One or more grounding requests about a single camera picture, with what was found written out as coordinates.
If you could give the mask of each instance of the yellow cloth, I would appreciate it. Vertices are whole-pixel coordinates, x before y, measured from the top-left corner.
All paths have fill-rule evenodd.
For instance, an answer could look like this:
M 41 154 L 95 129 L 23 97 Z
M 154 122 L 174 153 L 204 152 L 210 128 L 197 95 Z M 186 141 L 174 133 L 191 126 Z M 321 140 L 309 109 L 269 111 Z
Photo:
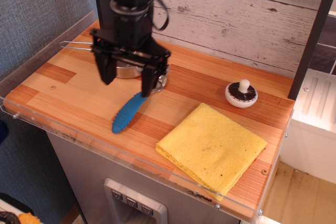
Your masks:
M 226 195 L 266 145 L 261 137 L 202 103 L 155 149 L 197 183 Z

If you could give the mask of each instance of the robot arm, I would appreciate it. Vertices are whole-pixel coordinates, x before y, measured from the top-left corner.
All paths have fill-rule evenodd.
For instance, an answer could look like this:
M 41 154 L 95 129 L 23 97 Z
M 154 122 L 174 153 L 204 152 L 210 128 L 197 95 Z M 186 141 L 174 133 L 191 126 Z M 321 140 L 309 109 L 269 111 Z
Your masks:
M 101 79 L 111 83 L 117 61 L 141 67 L 142 93 L 148 97 L 162 74 L 167 72 L 170 52 L 152 38 L 154 0 L 111 0 L 112 28 L 94 29 L 92 51 Z

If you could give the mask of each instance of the wooden plank wall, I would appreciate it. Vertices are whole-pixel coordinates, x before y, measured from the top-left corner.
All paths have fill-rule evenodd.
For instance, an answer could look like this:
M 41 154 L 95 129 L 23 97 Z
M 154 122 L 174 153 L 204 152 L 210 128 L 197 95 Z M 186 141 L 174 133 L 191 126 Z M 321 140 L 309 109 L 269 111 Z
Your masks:
M 294 77 L 321 0 L 163 0 L 153 37 Z M 155 4 L 154 21 L 164 9 Z

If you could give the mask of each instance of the yellow towel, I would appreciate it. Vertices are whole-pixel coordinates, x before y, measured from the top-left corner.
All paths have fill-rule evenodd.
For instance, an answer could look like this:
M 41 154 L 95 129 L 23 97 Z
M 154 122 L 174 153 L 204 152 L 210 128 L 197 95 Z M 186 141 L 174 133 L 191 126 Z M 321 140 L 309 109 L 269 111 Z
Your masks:
M 261 137 L 202 103 L 155 149 L 197 183 L 226 195 L 266 145 Z

